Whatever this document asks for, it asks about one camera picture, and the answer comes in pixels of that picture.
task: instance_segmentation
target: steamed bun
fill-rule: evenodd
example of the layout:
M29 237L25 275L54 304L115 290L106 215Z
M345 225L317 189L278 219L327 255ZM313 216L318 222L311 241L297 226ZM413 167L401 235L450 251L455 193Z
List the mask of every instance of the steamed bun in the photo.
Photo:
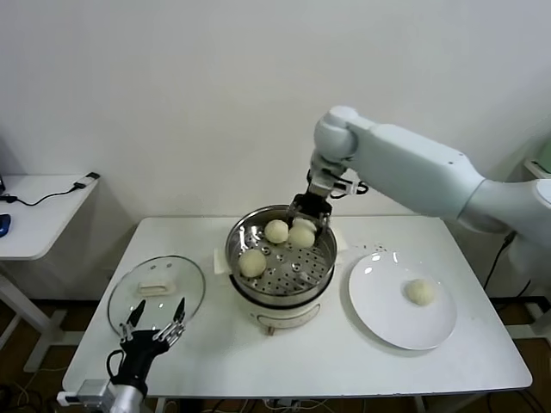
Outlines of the steamed bun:
M414 304L429 305L434 301L436 292L431 282L419 279L407 284L406 295Z
M289 228L287 223L274 219L270 221L264 228L266 239L271 243L284 243L289 237Z
M244 277L258 277L266 269L266 258L258 250L247 250L239 258L238 264Z
M289 242L299 248L310 248L315 241L315 233L305 225L294 225L289 230Z

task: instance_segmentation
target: white wall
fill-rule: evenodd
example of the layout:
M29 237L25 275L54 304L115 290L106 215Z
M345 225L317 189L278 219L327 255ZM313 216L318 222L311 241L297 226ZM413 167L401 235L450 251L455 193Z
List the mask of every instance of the white wall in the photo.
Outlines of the white wall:
M551 130L550 15L544 0L1 2L2 172L102 174L94 224L73 229L79 282L142 217L289 202L335 104L495 175ZM371 194L335 211L405 210ZM53 261L59 289L31 277L32 295L97 295Z

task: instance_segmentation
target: blue mouse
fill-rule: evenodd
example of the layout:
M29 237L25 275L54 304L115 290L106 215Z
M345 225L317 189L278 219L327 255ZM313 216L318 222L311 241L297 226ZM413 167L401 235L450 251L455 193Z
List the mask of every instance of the blue mouse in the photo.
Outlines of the blue mouse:
M0 214L0 238L6 235L11 224L11 215L8 213Z

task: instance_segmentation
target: wooden floor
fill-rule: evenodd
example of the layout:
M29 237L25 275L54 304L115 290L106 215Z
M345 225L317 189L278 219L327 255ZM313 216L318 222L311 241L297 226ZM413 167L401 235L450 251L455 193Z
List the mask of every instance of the wooden floor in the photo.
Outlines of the wooden floor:
M40 305L40 308L47 314L51 314L56 308L52 305ZM71 306L62 327L64 330L85 330L90 321L94 308L93 306ZM14 313L4 304L0 303L0 332L8 325ZM520 305L511 305L505 308L500 315L507 324L523 324L529 321L528 313ZM38 339L38 334L25 322L21 322L15 332L12 334L8 343L0 350L0 384L9 385L14 391L17 390L17 385L21 387L27 386L29 380L33 379L28 390L37 391L43 400L54 400L57 392L61 390L61 380L65 371L41 371L34 377L33 374L24 373L23 365L30 354L34 344ZM549 346L543 340L523 340L516 342L518 349L523 355L526 364L528 365L534 384L529 391L539 400L543 408L547 412L551 412L551 373L549 361L551 360L551 351ZM74 348L53 348L49 351L42 365L44 369L60 369L67 367L74 355ZM13 406L19 394L16 392L12 399ZM426 398L427 404L430 405L443 397ZM244 401L231 400L225 401L220 407L220 410L227 412L239 411ZM515 391L494 393L490 397L491 409L488 409L488 398L480 398L469 406L464 408L462 413L501 413L501 412L532 412L540 411L537 407L531 409L524 398ZM203 409L212 408L216 401L202 401ZM359 399L332 399L326 404L334 413L361 413L363 401ZM246 413L250 413L253 403L249 402ZM389 413L408 413L414 412L415 407L412 398L371 398L366 400L365 408L367 412L389 412ZM75 408L60 408L56 409L62 413L70 413L72 411L80 411ZM166 413L177 413L177 406L174 404L167 405ZM18 411L33 412L31 408L24 408ZM266 412L267 410L261 402L254 405L254 412ZM326 412L323 406L309 410L312 413Z

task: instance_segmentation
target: small white table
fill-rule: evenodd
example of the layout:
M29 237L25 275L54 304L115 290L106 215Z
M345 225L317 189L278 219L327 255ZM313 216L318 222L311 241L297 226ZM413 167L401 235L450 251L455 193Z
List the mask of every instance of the small white table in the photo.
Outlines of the small white table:
M147 379L161 398L368 398L476 393L527 387L528 368L447 228L418 216L334 218L349 248L341 253L319 315L294 330L266 336L238 308L226 276L214 273L237 218L149 218L135 232L63 380L77 391L106 379L105 360L118 348L107 320L108 298L133 267L154 256L197 262L205 299L182 339L158 357ZM453 293L453 335L431 351L407 351L377 339L348 304L351 266L376 245L417 254ZM449 406L441 405L440 411Z
M44 195L65 192L83 176L5 176L6 193L17 195L26 202L35 202ZM6 236L0 238L0 261L32 261L43 257L52 248L78 208L96 187L97 181L88 187L66 195L54 196L37 206L24 206L19 202L0 202L0 213L11 215L11 226ZM28 358L23 370L35 372L40 367L50 346L76 346L83 332L63 332L59 325L66 311L56 311L52 317L44 314L14 284L0 274L0 299L15 311L6 330L0 336L0 348L19 323L26 320L40 332L40 339Z

